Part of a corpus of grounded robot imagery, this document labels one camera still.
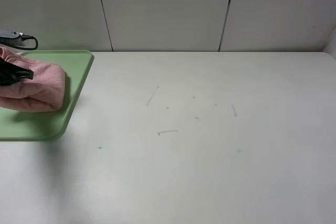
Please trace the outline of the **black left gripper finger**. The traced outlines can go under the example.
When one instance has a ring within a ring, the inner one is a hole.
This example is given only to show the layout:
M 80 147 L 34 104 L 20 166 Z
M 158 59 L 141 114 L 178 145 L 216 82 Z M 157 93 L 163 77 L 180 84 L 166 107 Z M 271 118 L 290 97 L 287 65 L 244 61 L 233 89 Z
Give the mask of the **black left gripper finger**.
M 21 79 L 33 80 L 34 72 L 1 58 L 1 86 L 11 86 Z

